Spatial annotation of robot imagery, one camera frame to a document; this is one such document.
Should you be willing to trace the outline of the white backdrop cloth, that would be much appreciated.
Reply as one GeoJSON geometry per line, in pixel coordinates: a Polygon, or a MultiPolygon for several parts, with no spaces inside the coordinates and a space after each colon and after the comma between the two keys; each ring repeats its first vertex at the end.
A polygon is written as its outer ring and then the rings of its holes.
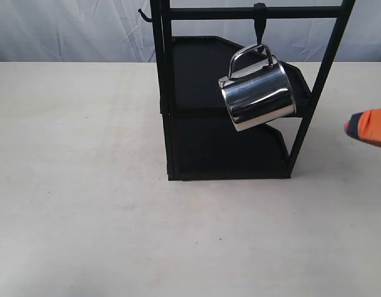
{"type": "MultiPolygon", "coordinates": [[[[1,61],[153,62],[148,1],[0,1],[1,61]]],[[[333,19],[270,19],[263,42],[286,61],[320,61],[333,19]]],[[[381,1],[357,1],[336,55],[381,61],[381,1]]]]}

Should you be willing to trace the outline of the stainless steel mug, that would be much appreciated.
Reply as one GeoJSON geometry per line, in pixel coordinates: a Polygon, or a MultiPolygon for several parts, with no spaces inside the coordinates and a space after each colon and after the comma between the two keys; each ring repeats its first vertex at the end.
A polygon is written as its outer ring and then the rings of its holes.
{"type": "Polygon", "coordinates": [[[237,51],[230,60],[229,71],[218,80],[228,114],[236,131],[283,118],[297,111],[294,91],[281,61],[269,47],[256,44],[237,51]],[[261,49],[266,59],[235,70],[246,54],[261,49]]]}

